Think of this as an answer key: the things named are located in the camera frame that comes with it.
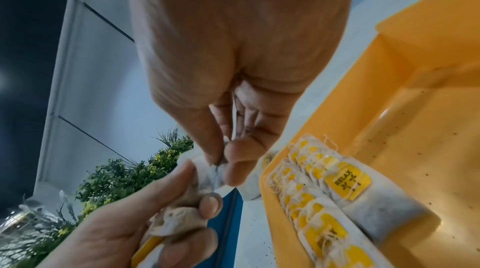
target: white countertop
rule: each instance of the white countertop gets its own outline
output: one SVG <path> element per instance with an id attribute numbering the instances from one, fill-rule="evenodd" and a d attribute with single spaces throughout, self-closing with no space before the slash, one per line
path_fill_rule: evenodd
<path id="1" fill-rule="evenodd" d="M 343 39 L 325 70 L 311 84 L 292 111 L 291 118 L 274 149 L 290 139 L 325 100 L 377 35 L 375 26 L 382 20 L 419 0 L 365 0 L 355 6 Z M 235 267 L 276 267 L 272 239 L 262 200 L 243 204 Z"/>

